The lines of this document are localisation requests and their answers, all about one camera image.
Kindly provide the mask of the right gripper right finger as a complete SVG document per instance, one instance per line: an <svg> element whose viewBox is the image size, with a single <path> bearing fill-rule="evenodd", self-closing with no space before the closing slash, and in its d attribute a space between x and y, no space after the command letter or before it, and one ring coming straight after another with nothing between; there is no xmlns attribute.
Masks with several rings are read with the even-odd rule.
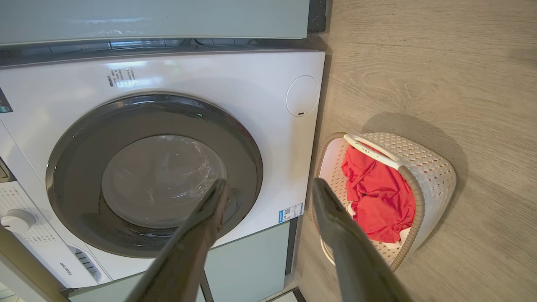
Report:
<svg viewBox="0 0 537 302"><path fill-rule="evenodd" d="M343 302L414 302L322 178L313 180L312 201L321 239L332 250Z"/></svg>

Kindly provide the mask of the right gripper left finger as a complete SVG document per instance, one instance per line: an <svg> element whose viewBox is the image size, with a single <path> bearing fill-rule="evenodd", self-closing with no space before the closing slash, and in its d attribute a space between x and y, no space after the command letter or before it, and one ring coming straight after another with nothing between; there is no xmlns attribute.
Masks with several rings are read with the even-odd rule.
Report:
<svg viewBox="0 0 537 302"><path fill-rule="evenodd" d="M223 226L229 189L218 179L134 287L126 302L195 302L209 249Z"/></svg>

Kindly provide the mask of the white perforated laundry basket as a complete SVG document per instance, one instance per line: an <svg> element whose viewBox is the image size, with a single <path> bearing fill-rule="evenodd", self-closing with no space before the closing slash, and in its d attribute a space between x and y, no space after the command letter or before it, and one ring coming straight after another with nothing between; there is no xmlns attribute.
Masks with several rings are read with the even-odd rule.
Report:
<svg viewBox="0 0 537 302"><path fill-rule="evenodd" d="M453 166L444 157L412 140L392 133L328 137L315 166L315 176L328 182L346 210L347 188L341 170L349 146L400 172L416 198L416 214L407 240L400 249L372 243L391 270L396 270L432 234L443 216L456 186Z"/></svg>

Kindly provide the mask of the red mesh garment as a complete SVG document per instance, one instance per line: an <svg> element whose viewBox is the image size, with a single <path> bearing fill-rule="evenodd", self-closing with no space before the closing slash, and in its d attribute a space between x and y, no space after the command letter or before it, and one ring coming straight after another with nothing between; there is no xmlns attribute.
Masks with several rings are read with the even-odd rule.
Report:
<svg viewBox="0 0 537 302"><path fill-rule="evenodd" d="M349 146L341 164L353 220L369 239L395 244L414 223L413 191L397 170Z"/></svg>

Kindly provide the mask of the blue QR code sticker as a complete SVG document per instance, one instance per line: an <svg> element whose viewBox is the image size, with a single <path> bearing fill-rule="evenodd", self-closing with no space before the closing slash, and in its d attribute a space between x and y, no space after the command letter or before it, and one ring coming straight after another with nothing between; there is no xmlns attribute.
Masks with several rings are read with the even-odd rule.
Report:
<svg viewBox="0 0 537 302"><path fill-rule="evenodd" d="M278 223L280 224L288 220L297 218L303 215L303 211L304 211L304 203L299 203L290 208L281 210L279 211L279 215L278 215Z"/></svg>

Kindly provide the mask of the dark round washer door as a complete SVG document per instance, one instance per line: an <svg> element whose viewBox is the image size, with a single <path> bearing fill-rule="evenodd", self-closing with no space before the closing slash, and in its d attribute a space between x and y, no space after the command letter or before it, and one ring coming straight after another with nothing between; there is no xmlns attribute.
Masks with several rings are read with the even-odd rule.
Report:
<svg viewBox="0 0 537 302"><path fill-rule="evenodd" d="M258 145L223 109L163 92L84 115L61 136L46 171L62 224L86 244L129 258L157 257L219 179L229 189L223 236L260 194Z"/></svg>

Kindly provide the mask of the round white filter cover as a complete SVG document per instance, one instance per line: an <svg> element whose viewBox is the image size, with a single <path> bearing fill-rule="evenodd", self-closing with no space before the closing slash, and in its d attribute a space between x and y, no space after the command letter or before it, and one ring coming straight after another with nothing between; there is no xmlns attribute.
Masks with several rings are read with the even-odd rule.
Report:
<svg viewBox="0 0 537 302"><path fill-rule="evenodd" d="M288 88L286 105L290 114L302 117L309 114L317 105L320 86L314 77L303 75L296 78Z"/></svg>

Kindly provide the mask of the white washer control knob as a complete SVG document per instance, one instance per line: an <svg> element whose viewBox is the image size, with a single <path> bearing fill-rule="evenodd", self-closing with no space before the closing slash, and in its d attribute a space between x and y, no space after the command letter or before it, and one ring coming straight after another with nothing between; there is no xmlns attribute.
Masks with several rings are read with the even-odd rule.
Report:
<svg viewBox="0 0 537 302"><path fill-rule="evenodd" d="M0 218L0 225L10 232L23 234L36 225L36 219L25 210L11 209Z"/></svg>

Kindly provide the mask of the white front-load washing machine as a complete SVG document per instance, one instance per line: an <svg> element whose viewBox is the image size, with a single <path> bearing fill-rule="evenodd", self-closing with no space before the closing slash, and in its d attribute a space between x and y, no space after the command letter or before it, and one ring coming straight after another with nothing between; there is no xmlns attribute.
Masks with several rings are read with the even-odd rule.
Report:
<svg viewBox="0 0 537 302"><path fill-rule="evenodd" d="M0 218L11 209L35 217L28 232L12 233L65 287L96 286L146 270L154 258L107 253L71 233L52 209L46 171L61 136L84 115L119 98L163 92L223 109L260 150L258 199L235 228L217 235L216 245L274 227L279 211L305 202L319 104L296 117L286 94L304 75L321 88L324 59L318 50L128 49L0 64L0 88L13 109L0 113ZM111 87L109 70L121 67L134 67L140 85Z"/></svg>

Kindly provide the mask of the small printed text label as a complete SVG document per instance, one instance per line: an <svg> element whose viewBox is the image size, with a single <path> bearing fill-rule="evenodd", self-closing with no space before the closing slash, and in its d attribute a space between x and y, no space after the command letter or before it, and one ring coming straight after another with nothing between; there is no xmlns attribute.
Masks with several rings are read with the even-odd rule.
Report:
<svg viewBox="0 0 537 302"><path fill-rule="evenodd" d="M110 69L107 75L109 85L116 88L132 88L140 85L134 67Z"/></svg>

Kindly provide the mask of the dark energy label sticker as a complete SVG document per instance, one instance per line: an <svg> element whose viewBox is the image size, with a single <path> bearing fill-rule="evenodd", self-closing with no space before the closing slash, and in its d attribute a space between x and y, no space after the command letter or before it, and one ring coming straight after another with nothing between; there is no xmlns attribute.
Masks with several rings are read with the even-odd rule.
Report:
<svg viewBox="0 0 537 302"><path fill-rule="evenodd" d="M5 93L0 88L0 113L13 112L12 106L8 102Z"/></svg>

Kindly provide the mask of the wide pale green cabinet door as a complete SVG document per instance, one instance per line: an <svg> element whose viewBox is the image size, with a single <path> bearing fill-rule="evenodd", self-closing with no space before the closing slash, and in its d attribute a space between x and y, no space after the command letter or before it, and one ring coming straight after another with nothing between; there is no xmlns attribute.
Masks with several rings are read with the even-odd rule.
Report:
<svg viewBox="0 0 537 302"><path fill-rule="evenodd" d="M310 0L0 0L0 45L277 38L308 32Z"/></svg>

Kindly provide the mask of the dark cabinet plinth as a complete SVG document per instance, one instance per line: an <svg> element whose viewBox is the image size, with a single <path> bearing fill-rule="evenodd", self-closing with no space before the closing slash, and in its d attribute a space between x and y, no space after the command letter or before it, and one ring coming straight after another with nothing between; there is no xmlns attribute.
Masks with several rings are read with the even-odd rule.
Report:
<svg viewBox="0 0 537 302"><path fill-rule="evenodd" d="M326 30L327 0L309 0L308 33L321 33Z"/></svg>

